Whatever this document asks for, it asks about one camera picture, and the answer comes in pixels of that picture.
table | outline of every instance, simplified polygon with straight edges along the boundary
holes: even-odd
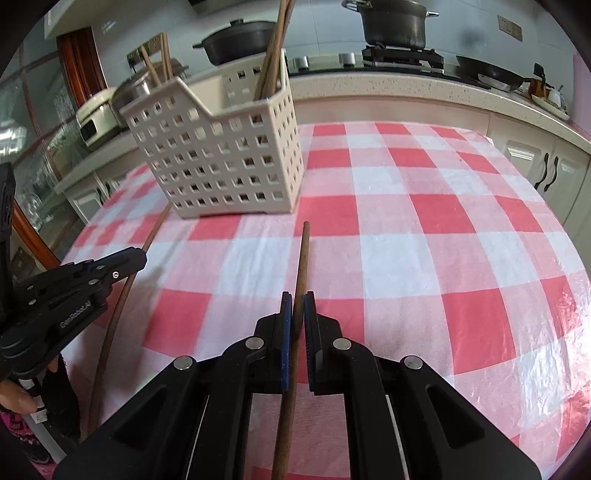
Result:
[[[302,125],[300,144],[307,171],[292,215],[169,214],[119,323],[102,419],[175,357],[220,355],[277,312],[309,220],[319,313],[375,355],[425,359],[548,478],[589,421],[591,284],[543,199],[465,129]],[[134,170],[64,261],[141,246],[165,203],[147,167]],[[64,351],[83,411],[110,315]],[[313,397],[300,366],[290,476],[347,478],[343,399]],[[254,480],[270,478],[279,406],[254,399]]]

gas stove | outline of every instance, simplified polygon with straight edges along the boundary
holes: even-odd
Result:
[[[361,52],[361,56],[363,64],[367,66],[445,73],[443,57],[435,50],[406,50],[378,45],[368,46]]]
[[[435,50],[405,50],[367,46],[361,53],[340,53],[288,59],[292,77],[317,73],[397,73],[429,76],[490,90],[478,80],[462,76],[456,65],[445,64]]]

human hand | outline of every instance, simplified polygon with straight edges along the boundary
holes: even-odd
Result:
[[[53,373],[57,372],[57,358],[51,361],[47,369]],[[31,414],[37,411],[37,405],[32,396],[11,380],[0,382],[0,405],[20,414]]]

pot lid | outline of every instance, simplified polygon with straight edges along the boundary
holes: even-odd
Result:
[[[267,21],[267,20],[255,20],[252,22],[245,22],[242,18],[238,18],[237,20],[232,20],[230,22],[230,26],[218,30],[217,32],[212,33],[208,37],[204,38],[201,42],[201,45],[195,45],[193,48],[199,48],[205,42],[210,43],[212,41],[222,40],[223,38],[233,37],[234,35],[242,34],[242,33],[253,33],[257,31],[269,31],[274,30],[275,22]]]

black pot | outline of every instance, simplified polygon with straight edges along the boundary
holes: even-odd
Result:
[[[241,18],[230,26],[218,30],[193,48],[204,48],[207,58],[214,65],[256,55],[267,50],[275,22],[246,22]]]
[[[413,50],[425,48],[425,19],[439,16],[410,0],[343,0],[341,5],[361,14],[369,45]]]

